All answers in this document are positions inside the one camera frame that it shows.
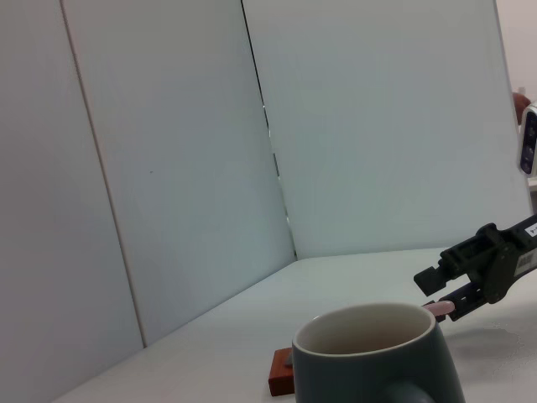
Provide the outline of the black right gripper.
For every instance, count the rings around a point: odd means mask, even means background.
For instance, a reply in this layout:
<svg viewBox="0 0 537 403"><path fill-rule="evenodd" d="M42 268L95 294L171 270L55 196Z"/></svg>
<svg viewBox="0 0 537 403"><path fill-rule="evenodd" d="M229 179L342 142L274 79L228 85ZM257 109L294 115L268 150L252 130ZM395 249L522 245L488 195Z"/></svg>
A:
<svg viewBox="0 0 537 403"><path fill-rule="evenodd" d="M473 237L441 252L438 267L419 272L414 282L424 294L434 294L448 281L469 275L471 282L439 299L452 302L454 310L436 320L456 322L487 303L501 301L523 276L516 274L519 265L529 269L530 252L536 253L535 214L504 230L489 223Z"/></svg>

